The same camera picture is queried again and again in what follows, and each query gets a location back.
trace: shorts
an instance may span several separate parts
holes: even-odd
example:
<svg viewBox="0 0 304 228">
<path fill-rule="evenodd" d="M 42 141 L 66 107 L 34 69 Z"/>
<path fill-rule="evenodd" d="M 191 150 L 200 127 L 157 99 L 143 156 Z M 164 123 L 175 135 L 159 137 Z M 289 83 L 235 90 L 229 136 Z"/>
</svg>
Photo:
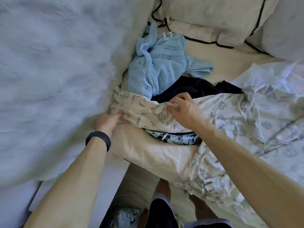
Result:
<svg viewBox="0 0 304 228">
<path fill-rule="evenodd" d="M 178 228 L 169 200 L 163 194 L 152 197 L 145 228 Z M 213 218 L 187 222 L 185 228 L 232 228 L 226 219 Z"/>
</svg>

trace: white fur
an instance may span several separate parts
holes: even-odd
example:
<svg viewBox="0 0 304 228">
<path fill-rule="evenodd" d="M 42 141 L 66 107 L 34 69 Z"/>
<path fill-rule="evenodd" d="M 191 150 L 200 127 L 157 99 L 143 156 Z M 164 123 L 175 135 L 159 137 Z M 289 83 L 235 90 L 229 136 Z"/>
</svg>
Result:
<svg viewBox="0 0 304 228">
<path fill-rule="evenodd" d="M 0 186 L 49 179 L 107 110 L 154 0 L 0 0 Z"/>
</svg>

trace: forearm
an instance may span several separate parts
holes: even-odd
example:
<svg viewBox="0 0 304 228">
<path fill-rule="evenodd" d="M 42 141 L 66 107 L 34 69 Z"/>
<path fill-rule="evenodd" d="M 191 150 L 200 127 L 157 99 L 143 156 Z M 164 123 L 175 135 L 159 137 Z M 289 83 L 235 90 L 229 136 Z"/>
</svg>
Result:
<svg viewBox="0 0 304 228">
<path fill-rule="evenodd" d="M 250 153 L 211 123 L 202 123 L 195 132 L 269 227 L 304 227 L 302 186 Z"/>
<path fill-rule="evenodd" d="M 107 147 L 92 137 L 63 176 L 43 197 L 25 228 L 87 227 L 99 189 Z"/>
</svg>

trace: white clothing tag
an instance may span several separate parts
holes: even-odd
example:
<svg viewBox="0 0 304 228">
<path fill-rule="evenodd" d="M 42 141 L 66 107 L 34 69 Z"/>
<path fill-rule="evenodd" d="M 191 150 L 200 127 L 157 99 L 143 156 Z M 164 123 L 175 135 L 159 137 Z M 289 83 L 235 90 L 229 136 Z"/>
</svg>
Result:
<svg viewBox="0 0 304 228">
<path fill-rule="evenodd" d="M 173 37 L 172 32 L 170 31 L 170 32 L 163 33 L 163 37 L 164 37 L 165 41 L 171 39 Z"/>
</svg>

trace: knitted garment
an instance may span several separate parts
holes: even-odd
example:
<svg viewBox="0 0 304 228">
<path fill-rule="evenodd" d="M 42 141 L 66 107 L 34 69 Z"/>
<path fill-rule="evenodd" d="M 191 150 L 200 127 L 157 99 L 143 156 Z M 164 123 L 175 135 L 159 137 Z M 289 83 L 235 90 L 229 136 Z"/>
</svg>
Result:
<svg viewBox="0 0 304 228">
<path fill-rule="evenodd" d="M 168 89 L 183 73 L 193 77 L 208 75 L 213 70 L 210 61 L 200 61 L 185 53 L 185 38 L 172 33 L 164 40 L 157 25 L 146 27 L 146 36 L 138 38 L 136 55 L 129 65 L 128 90 L 149 100 Z"/>
</svg>

